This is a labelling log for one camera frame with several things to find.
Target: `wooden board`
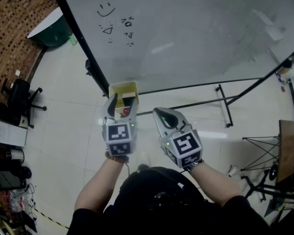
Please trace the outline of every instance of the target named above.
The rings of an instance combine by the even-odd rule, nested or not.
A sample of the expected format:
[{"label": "wooden board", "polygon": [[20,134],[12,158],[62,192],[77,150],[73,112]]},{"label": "wooden board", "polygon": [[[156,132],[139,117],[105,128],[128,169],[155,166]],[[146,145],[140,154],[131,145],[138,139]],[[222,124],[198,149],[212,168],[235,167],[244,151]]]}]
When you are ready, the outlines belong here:
[{"label": "wooden board", "polygon": [[279,126],[281,143],[277,183],[294,173],[294,121],[280,120]]}]

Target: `yellow and black tape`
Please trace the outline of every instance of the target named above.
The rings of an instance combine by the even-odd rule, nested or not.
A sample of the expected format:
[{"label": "yellow and black tape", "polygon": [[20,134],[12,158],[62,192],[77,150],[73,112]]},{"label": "yellow and black tape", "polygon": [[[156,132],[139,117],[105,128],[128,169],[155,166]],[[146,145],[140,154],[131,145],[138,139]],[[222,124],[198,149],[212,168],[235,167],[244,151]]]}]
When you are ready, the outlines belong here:
[{"label": "yellow and black tape", "polygon": [[45,218],[47,218],[47,219],[49,219],[50,221],[52,221],[53,223],[56,223],[56,224],[59,225],[59,226],[62,226],[62,227],[64,227],[64,228],[66,228],[66,229],[69,229],[69,227],[67,227],[67,226],[65,226],[65,225],[61,225],[59,222],[54,221],[52,218],[50,218],[50,217],[44,215],[42,212],[38,211],[35,207],[32,207],[32,208],[33,208],[35,211],[37,211],[39,214],[41,214],[42,216],[44,216]]}]

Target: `whiteboard stand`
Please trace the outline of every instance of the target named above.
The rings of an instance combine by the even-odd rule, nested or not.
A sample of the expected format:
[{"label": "whiteboard stand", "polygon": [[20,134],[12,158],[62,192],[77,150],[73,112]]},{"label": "whiteboard stand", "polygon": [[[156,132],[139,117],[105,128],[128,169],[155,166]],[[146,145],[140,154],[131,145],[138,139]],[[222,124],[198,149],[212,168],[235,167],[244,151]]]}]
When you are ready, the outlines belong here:
[{"label": "whiteboard stand", "polygon": [[[85,37],[84,37],[78,23],[75,20],[74,14],[71,11],[71,9],[76,5],[70,4],[72,6],[72,7],[70,7],[67,0],[56,0],[56,1],[59,4],[59,6],[63,12],[64,17],[66,18],[68,24],[70,25],[71,29],[73,30],[77,40],[79,41],[83,51],[85,52],[85,54],[88,58],[88,60],[86,61],[86,65],[85,65],[85,68],[88,71],[87,74],[90,75],[96,81],[96,83],[98,84],[98,86],[102,90],[103,94],[106,97],[108,97],[109,96],[108,80],[104,76],[101,68],[99,67],[98,62],[96,61],[96,59],[90,49],[90,46],[87,44]],[[287,58],[285,58],[283,61],[288,59],[292,55],[292,53],[290,53],[290,55]],[[211,82],[211,83],[203,83],[203,84],[197,84],[197,85],[181,86],[181,87],[168,88],[168,89],[157,90],[157,91],[143,92],[143,93],[139,93],[139,94],[149,94],[149,93],[155,93],[155,92],[160,92],[160,91],[168,91],[168,90],[182,89],[182,88],[209,85],[209,84],[219,84],[219,86],[217,87],[216,90],[221,92],[222,98],[212,99],[212,100],[208,100],[205,102],[198,102],[198,103],[193,103],[193,104],[175,106],[175,107],[171,107],[171,109],[181,109],[181,108],[186,108],[186,107],[191,107],[191,106],[196,106],[196,105],[201,105],[201,104],[206,104],[206,103],[211,103],[211,102],[224,101],[225,106],[226,106],[226,110],[227,110],[227,113],[229,116],[229,123],[227,123],[226,127],[230,127],[230,126],[233,126],[233,121],[232,121],[229,105],[234,103],[236,100],[238,100],[239,98],[241,98],[242,96],[244,96],[245,94],[247,94],[248,92],[253,90],[254,88],[256,88],[258,85],[260,85],[265,80],[267,80],[270,76],[275,74],[279,69],[281,69],[282,63],[283,62],[281,62],[276,68],[271,70],[269,73],[267,73],[267,75],[265,75],[263,77],[254,77],[254,78],[247,78],[247,79],[233,79],[233,80],[230,79],[230,80],[220,81],[220,82]],[[236,81],[244,81],[244,80],[254,80],[254,79],[257,79],[257,81],[254,84],[252,84],[250,87],[248,87],[246,90],[244,90],[243,92],[241,92],[238,95],[228,96],[228,97],[226,97],[224,95],[224,92],[223,92],[221,84],[220,84],[220,83],[236,82]],[[138,113],[138,116],[151,114],[151,113],[152,113],[152,111]]]}]

